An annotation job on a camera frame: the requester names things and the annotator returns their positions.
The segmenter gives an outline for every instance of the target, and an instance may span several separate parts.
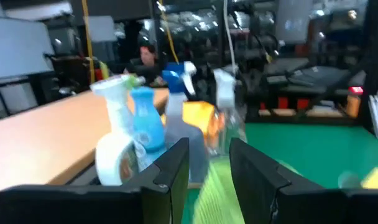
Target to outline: blue spray bottle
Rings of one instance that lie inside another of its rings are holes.
[[[164,129],[153,105],[154,90],[140,87],[131,90],[135,103],[134,139],[139,171],[146,169],[165,151]]]
[[[195,73],[196,67],[191,62],[170,63],[163,71],[163,79],[167,82],[170,90],[165,110],[165,142],[169,148],[179,139],[189,138],[189,181],[203,183],[208,170],[208,156],[203,132],[200,128],[182,120],[183,102],[187,100],[185,90],[188,90],[190,94],[195,93],[191,83],[191,76]]]

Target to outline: white cable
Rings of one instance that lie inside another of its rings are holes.
[[[234,61],[233,43],[232,43],[232,37],[231,37],[231,33],[229,31],[229,23],[228,23],[228,0],[224,0],[224,22],[225,22],[226,34],[228,35],[229,51],[231,52],[233,75],[236,75],[236,69],[235,69],[236,63]]]

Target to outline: white spray bottle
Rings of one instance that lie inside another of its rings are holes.
[[[143,77],[118,75],[91,85],[96,95],[105,97],[111,124],[111,132],[98,141],[95,151],[96,171],[102,185],[122,185],[138,172],[127,95],[132,87],[144,82]]]
[[[200,128],[182,120],[183,102],[187,100],[185,90],[194,94],[191,76],[196,67],[191,62],[170,63],[163,71],[163,79],[168,83],[170,96],[165,110],[165,142],[167,148],[181,138],[189,138],[189,181],[203,183],[208,170],[208,156],[203,132]]]
[[[216,81],[216,105],[218,107],[218,123],[222,129],[218,134],[218,145],[215,155],[223,156],[229,154],[229,147],[232,138],[239,138],[247,142],[244,121],[235,108],[234,87],[236,80],[223,69],[213,70]]]

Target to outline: yellow cable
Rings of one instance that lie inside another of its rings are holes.
[[[85,21],[85,35],[87,38],[87,49],[88,49],[88,56],[90,57],[90,84],[95,82],[95,69],[94,69],[94,60],[93,60],[93,53],[92,53],[92,44],[90,38],[90,30],[88,28],[88,6],[87,0],[81,0],[83,5],[83,12],[84,12],[84,21]]]
[[[163,0],[159,0],[160,4],[163,6]],[[174,56],[174,59],[175,59],[175,62],[176,63],[179,63],[178,61],[178,57],[175,53],[175,48],[174,48],[174,43],[172,41],[172,37],[171,37],[171,33],[170,33],[170,28],[168,27],[168,22],[167,22],[167,16],[165,16],[165,13],[163,10],[162,11],[162,18],[165,22],[165,28],[167,29],[167,37],[168,37],[168,42],[170,43],[170,47],[171,47],[171,51],[172,51],[172,55]]]

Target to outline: red light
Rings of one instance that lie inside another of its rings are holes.
[[[349,88],[349,91],[351,91],[351,93],[353,93],[353,94],[357,94],[357,95],[361,95],[361,94],[363,94],[363,88],[360,87],[360,86],[350,87],[350,88]]]

